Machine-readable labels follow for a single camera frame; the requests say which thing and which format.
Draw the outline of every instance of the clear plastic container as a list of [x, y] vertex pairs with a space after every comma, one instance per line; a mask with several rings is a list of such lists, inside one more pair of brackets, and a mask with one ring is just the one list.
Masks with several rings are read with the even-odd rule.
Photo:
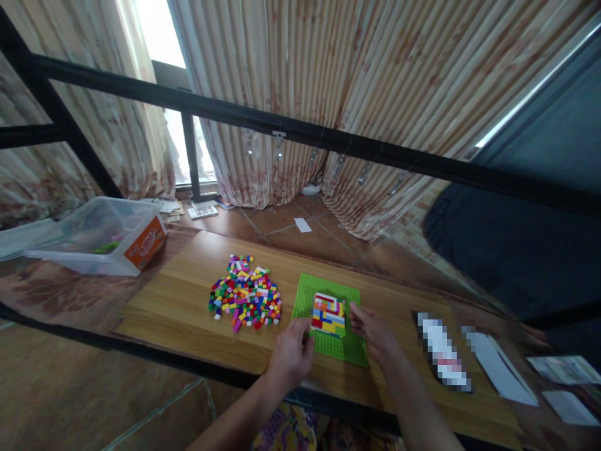
[[[166, 238], [157, 205], [95, 197], [55, 222], [23, 253], [82, 274], [137, 276]], [[107, 251], [111, 243], [115, 247]]]

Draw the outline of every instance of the green lego baseplate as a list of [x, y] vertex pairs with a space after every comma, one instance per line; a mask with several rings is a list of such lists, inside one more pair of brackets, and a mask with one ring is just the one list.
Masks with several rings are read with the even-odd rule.
[[346, 318], [344, 322], [346, 335], [342, 338], [320, 331], [312, 330], [310, 332], [310, 335], [315, 337], [315, 351], [367, 368], [369, 363], [367, 362], [365, 341], [354, 334], [351, 327], [351, 302], [361, 305], [359, 290], [302, 273], [292, 311], [293, 318], [311, 318], [315, 293], [344, 299], [344, 316]]

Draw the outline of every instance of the wooden tabletop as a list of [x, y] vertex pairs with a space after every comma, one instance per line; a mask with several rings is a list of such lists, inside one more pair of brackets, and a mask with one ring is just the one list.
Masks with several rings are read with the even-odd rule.
[[[256, 265], [271, 268], [271, 278], [280, 289], [284, 308], [280, 324], [264, 326], [258, 331], [242, 328], [233, 333], [229, 316], [220, 321], [213, 318], [207, 308], [209, 293], [213, 283], [226, 275], [230, 254], [253, 255]], [[515, 437], [521, 433], [515, 417], [457, 332], [447, 301], [437, 294], [202, 231], [127, 304], [123, 310], [125, 319], [116, 332], [259, 374], [267, 367], [275, 337], [292, 317], [302, 272], [358, 289], [362, 304], [386, 318], [455, 432], [521, 449]], [[474, 393], [449, 391], [433, 376], [418, 342], [412, 311], [435, 313], [445, 322], [470, 374]], [[316, 354], [304, 386], [394, 412], [383, 375], [373, 360], [369, 360], [369, 368], [361, 368]]]

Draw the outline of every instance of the orange label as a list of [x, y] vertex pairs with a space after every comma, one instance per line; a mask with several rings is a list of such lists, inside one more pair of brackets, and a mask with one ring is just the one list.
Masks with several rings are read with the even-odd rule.
[[139, 270], [144, 269], [152, 256], [165, 242], [165, 231], [155, 216], [123, 255]]

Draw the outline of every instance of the curtain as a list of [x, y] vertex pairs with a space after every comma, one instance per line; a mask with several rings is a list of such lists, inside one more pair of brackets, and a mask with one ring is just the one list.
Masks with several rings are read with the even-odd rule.
[[[194, 92], [460, 158], [533, 87], [599, 3], [170, 0], [170, 9]], [[368, 241], [428, 184], [202, 123], [227, 200], [286, 203], [317, 180], [341, 224]]]
[[[135, 4], [128, 0], [0, 0], [34, 53], [155, 82]], [[50, 120], [0, 55], [2, 126]], [[175, 171], [162, 109], [53, 82], [126, 198], [173, 197]], [[101, 195], [65, 143], [0, 152], [0, 228], [59, 217]]]

